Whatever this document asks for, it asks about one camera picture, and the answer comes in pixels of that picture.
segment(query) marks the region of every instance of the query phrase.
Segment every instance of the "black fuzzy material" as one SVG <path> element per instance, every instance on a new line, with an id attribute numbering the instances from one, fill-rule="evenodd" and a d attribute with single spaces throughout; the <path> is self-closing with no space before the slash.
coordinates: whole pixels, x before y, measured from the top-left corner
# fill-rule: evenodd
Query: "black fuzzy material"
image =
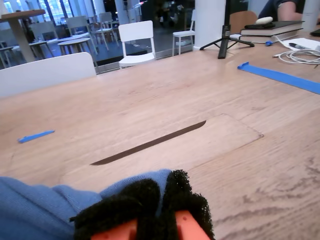
<path id="1" fill-rule="evenodd" d="M 166 240 L 177 240 L 175 212 L 188 210 L 211 240 L 215 240 L 208 201 L 192 193 L 189 176 L 183 170 L 171 172 L 167 178 L 162 202 L 162 214 L 167 219 Z"/>
<path id="2" fill-rule="evenodd" d="M 108 231 L 118 225 L 138 218 L 137 239 L 144 231 L 153 232 L 160 190 L 152 179 L 143 179 L 126 186 L 119 194 L 103 199 L 81 211 L 74 221 L 74 239 L 89 240 L 94 234 Z"/>

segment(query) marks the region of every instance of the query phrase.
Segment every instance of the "black tripod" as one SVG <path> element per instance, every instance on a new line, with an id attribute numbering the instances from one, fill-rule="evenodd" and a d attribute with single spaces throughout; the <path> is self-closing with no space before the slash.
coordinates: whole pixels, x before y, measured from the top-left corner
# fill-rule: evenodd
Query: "black tripod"
<path id="1" fill-rule="evenodd" d="M 230 12 L 231 12 L 230 2 L 231 0 L 225 1 L 225 13 L 224 13 L 224 25 L 222 27 L 222 38 L 216 41 L 213 41 L 200 48 L 200 50 L 204 50 L 206 47 L 209 47 L 211 45 L 216 45 L 218 48 L 220 48 L 218 59 L 225 59 L 227 55 L 227 50 L 237 43 L 246 44 L 246 45 L 249 45 L 250 47 L 255 46 L 252 42 L 242 41 L 242 40 L 238 40 L 230 37 Z M 228 47 L 229 41 L 234 41 L 234 43 Z"/>

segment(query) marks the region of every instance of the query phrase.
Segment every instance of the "person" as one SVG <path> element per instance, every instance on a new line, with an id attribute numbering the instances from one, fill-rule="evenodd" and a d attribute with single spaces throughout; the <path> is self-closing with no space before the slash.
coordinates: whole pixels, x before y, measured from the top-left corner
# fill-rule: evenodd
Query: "person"
<path id="1" fill-rule="evenodd" d="M 269 0 L 259 19 L 272 17 L 273 21 L 301 21 L 305 0 Z"/>

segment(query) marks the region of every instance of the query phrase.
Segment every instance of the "person's arm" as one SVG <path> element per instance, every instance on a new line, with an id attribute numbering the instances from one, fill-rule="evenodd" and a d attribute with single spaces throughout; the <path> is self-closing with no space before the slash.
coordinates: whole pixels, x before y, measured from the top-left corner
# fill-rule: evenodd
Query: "person's arm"
<path id="1" fill-rule="evenodd" d="M 277 11 L 279 21 L 301 21 L 302 14 L 296 12 L 296 3 L 286 1 L 280 4 Z"/>

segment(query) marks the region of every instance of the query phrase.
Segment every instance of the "blue sweater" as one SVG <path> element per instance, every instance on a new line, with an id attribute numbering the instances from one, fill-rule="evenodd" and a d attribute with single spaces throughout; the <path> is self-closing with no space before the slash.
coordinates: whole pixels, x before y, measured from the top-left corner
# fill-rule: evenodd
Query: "blue sweater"
<path id="1" fill-rule="evenodd" d="M 132 176 L 100 193 L 79 191 L 67 185 L 30 186 L 14 178 L 0 177 L 0 239 L 72 240 L 74 224 L 69 222 L 70 217 L 142 179 L 156 181 L 162 197 L 170 172 L 162 169 Z"/>

